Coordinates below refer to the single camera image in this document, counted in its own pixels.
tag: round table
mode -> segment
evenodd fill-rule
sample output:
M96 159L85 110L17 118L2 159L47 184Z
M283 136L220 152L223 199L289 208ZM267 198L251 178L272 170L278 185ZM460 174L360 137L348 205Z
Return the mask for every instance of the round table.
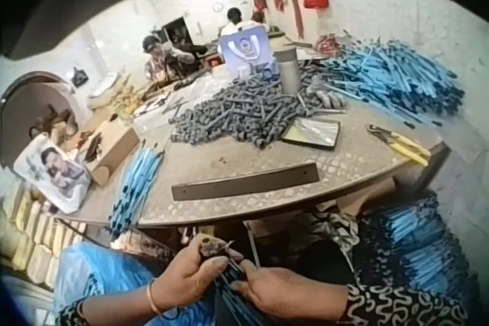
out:
M376 124L400 132L436 152L444 147L433 130L417 126L415 130L400 124L381 111L362 102L349 102L348 113L329 118L342 124L338 144L333 151L300 147L275 141L264 150L251 143L239 143L223 137L211 143L192 146L171 143L172 125L163 124L141 134L147 145L166 145L166 156L157 180L143 207L140 228L212 224L226 218L242 220L295 210L311 203L325 202L383 181L413 165L366 131ZM225 179L300 163L316 163L319 182L272 192L176 202L171 186L182 183ZM105 224L117 196L122 167L104 187L89 191L82 208L71 215L75 221Z

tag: blue pen barrel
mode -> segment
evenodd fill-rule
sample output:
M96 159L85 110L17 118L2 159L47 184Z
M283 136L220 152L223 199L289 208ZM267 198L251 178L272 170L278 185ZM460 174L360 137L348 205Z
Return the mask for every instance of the blue pen barrel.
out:
M151 148L142 147L134 155L127 172L122 173L117 200L108 218L111 239L117 239L138 220L163 156L163 153L155 153Z

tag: cap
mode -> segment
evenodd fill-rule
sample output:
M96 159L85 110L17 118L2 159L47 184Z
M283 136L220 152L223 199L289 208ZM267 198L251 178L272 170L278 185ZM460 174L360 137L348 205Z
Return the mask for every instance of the cap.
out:
M158 40L155 36L146 36L143 40L144 52L149 53L159 42L160 40Z

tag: blue plastic bag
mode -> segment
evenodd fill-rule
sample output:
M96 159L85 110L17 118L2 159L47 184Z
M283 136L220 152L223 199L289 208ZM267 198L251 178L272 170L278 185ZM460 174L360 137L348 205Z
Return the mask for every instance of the blue plastic bag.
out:
M146 286L154 276L134 257L95 244L82 242L68 247L60 258L54 287L53 308L61 311L67 305L90 295L113 294ZM168 311L174 317L175 310ZM176 320L156 317L150 326L212 326L213 312L204 302L185 307Z

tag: patterned sleeve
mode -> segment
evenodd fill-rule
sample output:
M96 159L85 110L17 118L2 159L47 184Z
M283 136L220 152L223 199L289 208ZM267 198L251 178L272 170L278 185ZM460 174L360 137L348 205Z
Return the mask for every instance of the patterned sleeve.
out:
M63 308L56 318L56 326L90 326L83 316L83 301L85 299L79 299Z
M464 325L467 320L455 300L405 288L348 286L348 304L339 324Z

